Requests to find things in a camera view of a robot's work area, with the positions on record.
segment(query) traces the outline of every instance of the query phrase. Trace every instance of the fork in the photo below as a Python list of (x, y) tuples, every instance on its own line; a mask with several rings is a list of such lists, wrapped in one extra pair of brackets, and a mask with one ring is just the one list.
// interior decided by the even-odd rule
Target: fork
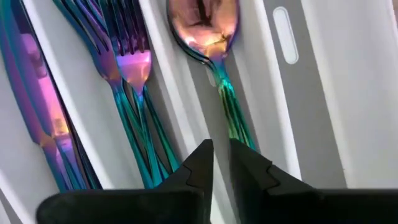
[(151, 52), (141, 10), (132, 1), (100, 1), (108, 35), (112, 40), (119, 71), (135, 92), (137, 111), (154, 186), (162, 180), (160, 167), (145, 116), (144, 85), (152, 65)]
[(85, 42), (88, 50), (93, 57), (94, 64), (100, 75), (109, 83), (118, 109), (120, 118), (130, 146), (136, 157), (137, 165), (141, 173), (141, 177), (145, 188), (153, 188), (154, 183), (152, 177), (144, 162), (143, 155), (139, 149), (137, 139), (134, 135), (129, 115), (132, 116), (132, 108), (126, 109), (124, 105), (128, 103), (128, 99), (124, 94), (122, 78), (119, 74), (118, 65), (116, 64), (114, 54), (112, 52), (111, 40), (105, 33), (105, 28), (85, 7), (86, 2), (76, 0), (53, 0), (59, 10), (68, 19), (69, 23), (78, 32)]
[[(102, 13), (101, 13), (100, 5), (98, 4), (98, 1), (96, 1), (96, 0), (87, 0), (87, 2), (88, 2), (88, 4), (87, 4), (88, 7), (93, 12), (93, 15), (95, 15), (95, 17), (97, 18), (98, 23), (101, 23), (104, 27), (106, 27), (104, 18), (103, 18)], [(131, 103), (134, 103), (136, 105), (137, 104), (137, 100), (136, 100), (137, 98), (134, 97), (134, 96), (132, 98), (134, 99), (134, 102), (131, 102)], [(164, 151), (166, 153), (170, 168), (171, 168), (172, 172), (175, 172), (179, 168), (180, 163), (179, 163), (177, 157), (175, 156), (175, 154), (173, 152), (173, 149), (171, 147), (170, 141), (169, 141), (169, 139), (168, 139), (168, 137), (167, 137), (167, 135), (166, 135), (166, 133), (164, 131), (162, 123), (161, 123), (161, 121), (159, 119), (159, 116), (156, 113), (155, 107), (154, 107), (154, 105), (152, 103), (152, 100), (150, 98), (148, 89), (146, 88), (145, 85), (144, 85), (144, 99), (146, 101), (146, 104), (147, 104), (149, 113), (150, 113), (150, 115), (152, 117), (152, 120), (153, 120), (153, 122), (155, 124), (155, 129), (156, 129), (157, 134), (159, 136), (160, 143), (161, 143), (161, 145), (162, 145), (162, 147), (163, 147), (163, 149), (164, 149)]]

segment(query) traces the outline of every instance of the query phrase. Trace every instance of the cutlery tray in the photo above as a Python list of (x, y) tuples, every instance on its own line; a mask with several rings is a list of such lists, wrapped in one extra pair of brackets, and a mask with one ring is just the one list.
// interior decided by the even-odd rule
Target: cutlery tray
[[(102, 186), (143, 188), (111, 89), (84, 43), (52, 0), (24, 3)], [(166, 132), (182, 160), (212, 138), (211, 222), (239, 223), (227, 125), (210, 71), (176, 44), (165, 0), (140, 3), (154, 50), (148, 88)], [(261, 154), (313, 187), (398, 187), (392, 1), (240, 0), (240, 8), (226, 66)], [(286, 52), (287, 31), (295, 47)], [(35, 209), (57, 186), (25, 128), (2, 60), (0, 91), (0, 223), (9, 223), (5, 213), (11, 223), (35, 223)]]

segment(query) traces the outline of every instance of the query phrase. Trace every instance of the white plastic surface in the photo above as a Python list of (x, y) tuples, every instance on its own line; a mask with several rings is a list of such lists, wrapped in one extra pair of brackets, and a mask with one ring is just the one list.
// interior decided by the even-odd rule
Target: white plastic surface
[(391, 0), (304, 0), (348, 187), (397, 188), (398, 35)]
[[(108, 84), (52, 0), (24, 0), (58, 89), (106, 189), (142, 187)], [(238, 223), (229, 181), (228, 135), (206, 68), (170, 35), (164, 0), (140, 0), (154, 48), (150, 92), (186, 158), (206, 138), (216, 148), (212, 223)], [(391, 0), (303, 0), (318, 69), (349, 187), (398, 187), (398, 31)], [(226, 60), (261, 153), (300, 178), (279, 66), (262, 0), (241, 4)], [(57, 192), (29, 138), (0, 60), (0, 189), (23, 223)]]

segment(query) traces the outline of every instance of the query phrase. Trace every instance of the black plastic tool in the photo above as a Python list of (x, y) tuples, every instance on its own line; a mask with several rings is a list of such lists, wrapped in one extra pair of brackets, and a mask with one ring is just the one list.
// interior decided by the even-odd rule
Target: black plastic tool
[(319, 190), (231, 140), (230, 168), (242, 224), (395, 223), (397, 190)]
[(152, 190), (86, 190), (54, 195), (38, 224), (210, 223), (213, 142), (204, 140), (181, 167)]

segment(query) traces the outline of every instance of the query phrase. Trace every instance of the spoon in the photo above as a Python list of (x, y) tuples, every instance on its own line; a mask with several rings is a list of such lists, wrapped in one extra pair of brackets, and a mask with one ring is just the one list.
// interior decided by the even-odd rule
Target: spoon
[(229, 137), (255, 150), (224, 64), (239, 23), (238, 0), (168, 0), (167, 17), (179, 46), (212, 70)]

